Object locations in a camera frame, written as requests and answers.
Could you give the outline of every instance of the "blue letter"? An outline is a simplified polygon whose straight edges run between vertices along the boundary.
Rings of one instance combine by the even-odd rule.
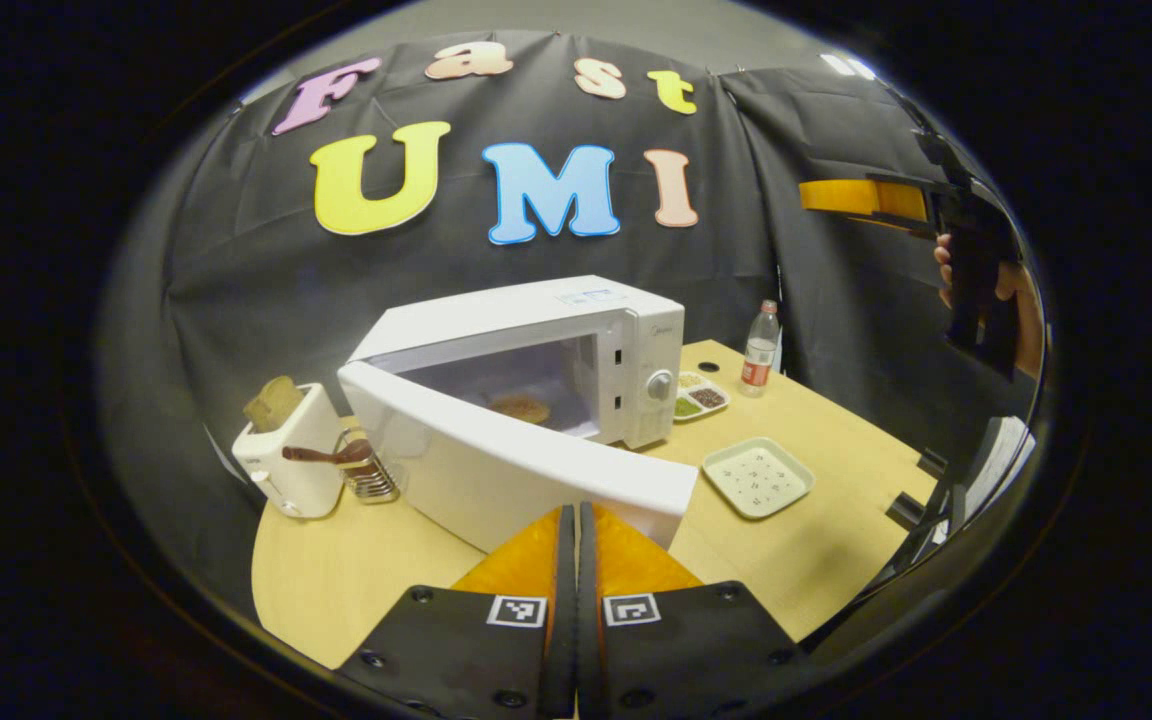
[[[502,142],[483,150],[483,159],[495,165],[499,220],[488,233],[498,245],[536,237],[536,225],[526,221],[526,204],[545,232],[556,236],[563,229],[567,210],[576,200],[573,234],[613,234],[621,222],[612,214],[607,169],[616,156],[607,147],[579,145],[567,157],[558,177],[545,167],[536,149],[525,142]]]

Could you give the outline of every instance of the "microwave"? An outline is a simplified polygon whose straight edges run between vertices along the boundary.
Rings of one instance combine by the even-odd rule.
[[[393,306],[339,369],[407,501],[491,552],[600,502],[668,548],[696,468],[612,447],[669,434],[684,308],[594,275]],[[499,414],[529,397],[544,420]]]

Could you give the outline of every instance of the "human hand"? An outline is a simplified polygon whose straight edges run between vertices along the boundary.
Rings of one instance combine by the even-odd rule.
[[[932,255],[941,265],[941,279],[945,281],[945,287],[941,288],[941,302],[953,310],[950,288],[954,287],[954,268],[950,265],[950,249],[952,236],[942,234],[935,238],[935,250]],[[1015,297],[1020,314],[1016,367],[1030,378],[1037,378],[1038,365],[1043,361],[1043,313],[1038,310],[1033,279],[1029,276],[1028,270],[1016,263],[999,263],[998,285],[993,288],[993,295],[1001,301]]]

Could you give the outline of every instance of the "brown handle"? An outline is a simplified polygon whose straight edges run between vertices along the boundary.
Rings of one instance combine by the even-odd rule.
[[[350,441],[349,445],[340,448],[338,454],[310,450],[308,447],[285,446],[283,457],[305,462],[333,462],[335,465],[340,465],[342,462],[362,462],[371,457],[371,442],[365,441],[365,439],[356,439],[356,441]]]

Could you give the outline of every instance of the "water bottle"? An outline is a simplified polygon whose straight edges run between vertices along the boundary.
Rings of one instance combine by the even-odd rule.
[[[772,372],[772,357],[776,356],[776,341],[781,336],[781,323],[776,321],[776,302],[765,300],[758,318],[749,328],[745,342],[745,365],[740,372],[740,392],[746,397],[759,397],[767,388],[767,374]]]

